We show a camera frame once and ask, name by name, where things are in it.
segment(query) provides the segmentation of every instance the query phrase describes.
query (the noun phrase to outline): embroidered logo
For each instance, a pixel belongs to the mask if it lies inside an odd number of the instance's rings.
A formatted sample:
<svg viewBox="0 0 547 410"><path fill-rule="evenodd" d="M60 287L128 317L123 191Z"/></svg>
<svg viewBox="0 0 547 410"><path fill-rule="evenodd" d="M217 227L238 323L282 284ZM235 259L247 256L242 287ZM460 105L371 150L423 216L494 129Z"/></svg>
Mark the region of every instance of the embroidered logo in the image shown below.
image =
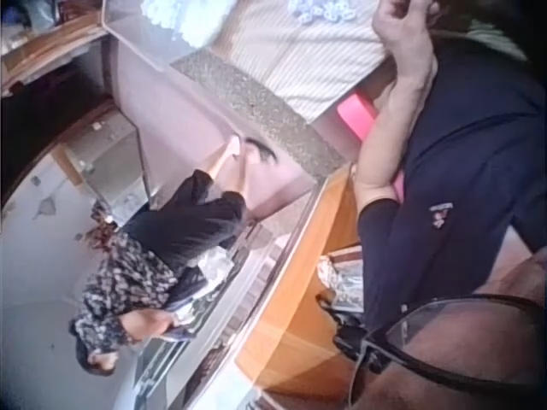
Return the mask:
<svg viewBox="0 0 547 410"><path fill-rule="evenodd" d="M446 221L448 212L453 207L454 205L452 204L452 202L440 203L439 205L430 207L429 210L433 213L433 226L435 226L437 229L441 229L444 225L444 222Z"/></svg>

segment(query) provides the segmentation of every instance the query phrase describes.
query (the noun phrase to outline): black glasses frame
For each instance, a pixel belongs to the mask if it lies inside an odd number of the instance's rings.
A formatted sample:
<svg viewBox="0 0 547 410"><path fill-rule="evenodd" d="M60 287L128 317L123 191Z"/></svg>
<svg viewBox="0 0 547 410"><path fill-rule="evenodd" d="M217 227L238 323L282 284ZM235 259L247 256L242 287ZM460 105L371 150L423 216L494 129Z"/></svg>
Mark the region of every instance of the black glasses frame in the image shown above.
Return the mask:
<svg viewBox="0 0 547 410"><path fill-rule="evenodd" d="M387 340L388 332L399 322L404 320L405 317L409 317L412 313L420 310L427 305L433 303L449 303L449 302L464 302L464 301L488 301L494 303L500 303L507 306L520 309L522 312L528 314L533 323L541 324L545 319L545 308L539 306L537 303L529 301L527 299L517 296L503 296L503 295L489 295L489 294L473 294L469 296L461 297L444 297L432 299L426 303L420 303L409 310L407 310L397 320L381 326L375 331L370 332L362 341L362 351L359 360L356 363L356 369L354 371L354 377L350 386L350 393L348 401L350 406L355 402L357 395L361 392L355 390L355 385L364 385L364 377L361 371L363 365L363 371L371 365L372 359L379 360L379 356L387 360L382 361L382 370L391 362L397 363L399 366L405 367L413 373L422 376L428 380L431 380L437 384L442 384L453 390L460 390L471 394L480 395L495 395L497 397L511 397L518 398L531 398L540 396L542 394L542 386L525 386L507 384L504 382L496 382L493 380L484 380L480 378L471 378L463 376L461 374L451 373L436 366L429 365L421 360L414 358L413 356L403 352L398 347L394 346ZM544 336L542 332L538 332L540 338L540 346L544 346Z"/></svg>

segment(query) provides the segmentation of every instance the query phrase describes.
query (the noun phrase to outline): black hair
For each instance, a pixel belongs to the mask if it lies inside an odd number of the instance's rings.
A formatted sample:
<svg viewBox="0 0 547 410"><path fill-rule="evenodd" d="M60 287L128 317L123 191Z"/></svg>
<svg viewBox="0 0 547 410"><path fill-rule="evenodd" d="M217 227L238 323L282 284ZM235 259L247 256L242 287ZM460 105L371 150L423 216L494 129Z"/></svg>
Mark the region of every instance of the black hair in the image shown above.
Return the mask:
<svg viewBox="0 0 547 410"><path fill-rule="evenodd" d="M99 365L92 365L89 361L89 353L87 347L76 331L75 320L72 319L68 324L68 333L76 338L76 361L86 372L94 376L112 376L115 369L104 370Z"/></svg>

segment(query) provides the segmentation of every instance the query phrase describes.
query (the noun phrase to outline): man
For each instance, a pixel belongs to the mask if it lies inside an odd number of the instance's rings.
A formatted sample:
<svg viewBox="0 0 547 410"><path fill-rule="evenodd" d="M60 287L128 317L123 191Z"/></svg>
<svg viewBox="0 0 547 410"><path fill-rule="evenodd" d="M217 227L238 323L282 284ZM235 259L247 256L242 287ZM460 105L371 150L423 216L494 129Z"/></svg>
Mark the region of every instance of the man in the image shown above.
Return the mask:
<svg viewBox="0 0 547 410"><path fill-rule="evenodd" d="M397 80L355 175L370 331L409 304L468 295L547 245L544 87L481 44L433 44L438 11L380 0L373 18Z"/></svg>
<svg viewBox="0 0 547 410"><path fill-rule="evenodd" d="M89 277L70 324L77 360L85 370L108 376L122 346L167 330L185 335L177 316L163 310L165 304L174 291L184 291L176 284L191 261L237 234L249 195L249 168L268 156L276 159L264 144L232 137L213 165L194 171L164 207L137 215L111 239L109 254ZM233 157L238 158L238 176L220 198L206 202Z"/></svg>
<svg viewBox="0 0 547 410"><path fill-rule="evenodd" d="M477 299L426 305L370 335L377 342L369 346L385 369L379 376L367 370L354 386L363 395L351 409L545 408L546 278L543 248L477 289ZM385 349L395 360L386 359ZM435 369L427 373L423 366Z"/></svg>

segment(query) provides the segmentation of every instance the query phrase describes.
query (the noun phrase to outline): wooden cabinet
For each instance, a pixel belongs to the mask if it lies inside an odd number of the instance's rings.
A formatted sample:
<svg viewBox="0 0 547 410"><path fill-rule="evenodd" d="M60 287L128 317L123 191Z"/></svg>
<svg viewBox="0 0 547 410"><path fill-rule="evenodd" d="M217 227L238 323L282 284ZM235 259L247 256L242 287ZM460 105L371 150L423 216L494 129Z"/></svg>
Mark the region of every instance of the wooden cabinet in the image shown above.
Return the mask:
<svg viewBox="0 0 547 410"><path fill-rule="evenodd" d="M283 395L340 401L353 363L332 344L335 324L318 307L325 290L320 255L358 242L349 166L325 183L303 235L236 363L257 387Z"/></svg>

